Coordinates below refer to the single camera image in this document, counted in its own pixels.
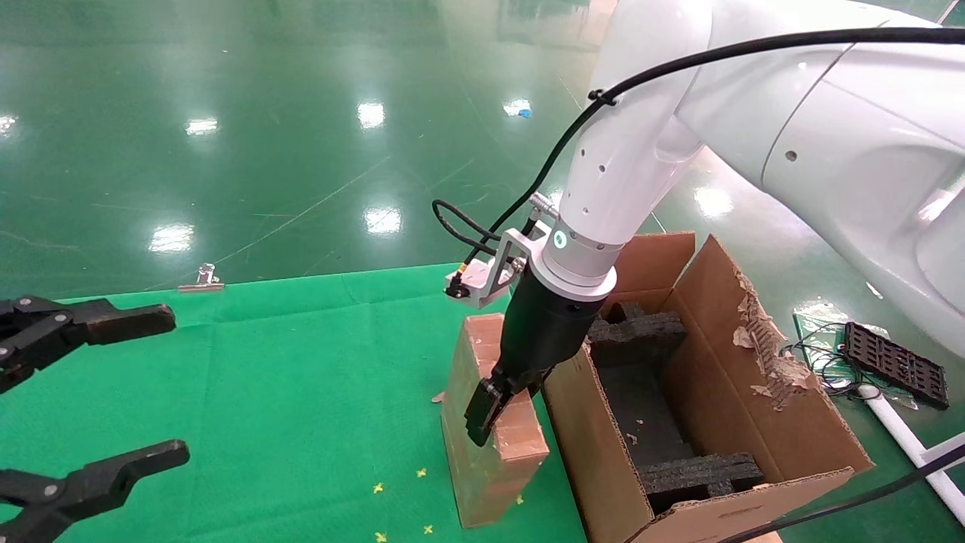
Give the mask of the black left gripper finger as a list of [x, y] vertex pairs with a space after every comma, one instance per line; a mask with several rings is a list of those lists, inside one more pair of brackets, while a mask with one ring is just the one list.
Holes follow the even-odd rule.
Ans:
[[183, 440], [167, 440], [87, 464], [64, 478], [1, 471], [4, 505], [20, 509], [2, 522], [4, 542], [54, 542], [70, 526], [124, 506], [136, 483], [190, 459]]
[[104, 298], [73, 303], [37, 296], [5, 299], [1, 391], [11, 391], [83, 345], [110, 345], [175, 329], [175, 314], [166, 305], [119, 309]]

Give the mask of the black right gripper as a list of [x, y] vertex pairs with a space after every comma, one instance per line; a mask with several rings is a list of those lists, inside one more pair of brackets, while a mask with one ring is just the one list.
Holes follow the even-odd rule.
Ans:
[[559, 295], [524, 268], [504, 313], [499, 360], [490, 377], [479, 379], [465, 410], [476, 446], [485, 446], [517, 393], [538, 388], [546, 372], [576, 355], [604, 303]]

